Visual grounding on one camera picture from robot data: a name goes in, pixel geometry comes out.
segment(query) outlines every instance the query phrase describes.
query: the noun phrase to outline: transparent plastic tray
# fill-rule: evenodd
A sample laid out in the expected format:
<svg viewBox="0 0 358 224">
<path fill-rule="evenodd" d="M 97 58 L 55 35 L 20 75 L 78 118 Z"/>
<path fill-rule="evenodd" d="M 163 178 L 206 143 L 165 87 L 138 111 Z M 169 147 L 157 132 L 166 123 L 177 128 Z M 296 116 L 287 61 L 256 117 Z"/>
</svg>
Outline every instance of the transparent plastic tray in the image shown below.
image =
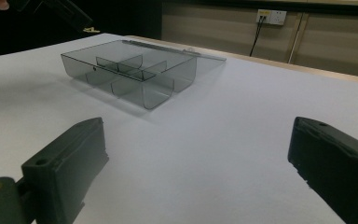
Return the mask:
<svg viewBox="0 0 358 224">
<path fill-rule="evenodd" d="M 182 91 L 193 83 L 199 56 L 118 40 L 64 53 L 62 61 L 70 77 L 152 109 L 168 100 L 173 91 Z"/>
</svg>

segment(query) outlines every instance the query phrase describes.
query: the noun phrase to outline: cable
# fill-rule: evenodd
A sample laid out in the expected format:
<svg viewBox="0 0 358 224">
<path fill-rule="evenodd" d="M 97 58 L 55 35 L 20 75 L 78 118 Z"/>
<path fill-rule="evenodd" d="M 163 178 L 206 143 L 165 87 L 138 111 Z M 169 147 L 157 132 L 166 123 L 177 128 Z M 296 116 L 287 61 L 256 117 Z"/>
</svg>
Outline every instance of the cable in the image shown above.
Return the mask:
<svg viewBox="0 0 358 224">
<path fill-rule="evenodd" d="M 263 25 L 263 22 L 264 22 L 265 19 L 266 19 L 266 17 L 265 17 L 265 16 L 262 16 L 262 17 L 260 17 L 260 19 L 258 20 L 257 30 L 256 30 L 256 32 L 255 32 L 255 42 L 254 42 L 254 44 L 252 45 L 252 49 L 251 49 L 251 52 L 250 52 L 250 54 L 249 54 L 250 57 L 252 57 L 253 50 L 254 50 L 254 48 L 255 48 L 255 43 L 257 42 L 258 36 L 260 35 L 261 26 Z"/>
</svg>

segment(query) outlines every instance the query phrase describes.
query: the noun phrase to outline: white table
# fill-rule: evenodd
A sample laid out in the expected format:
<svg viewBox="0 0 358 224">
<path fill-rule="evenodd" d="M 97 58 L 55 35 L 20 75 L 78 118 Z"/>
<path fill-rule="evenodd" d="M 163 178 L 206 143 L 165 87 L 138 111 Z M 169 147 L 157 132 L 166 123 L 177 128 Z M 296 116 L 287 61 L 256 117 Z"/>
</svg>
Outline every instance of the white table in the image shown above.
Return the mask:
<svg viewBox="0 0 358 224">
<path fill-rule="evenodd" d="M 110 162 L 76 223 L 342 223 L 286 158 L 297 116 L 358 139 L 358 82 L 228 57 L 147 111 L 66 75 L 61 53 L 124 38 L 0 56 L 0 176 L 102 117 Z"/>
</svg>

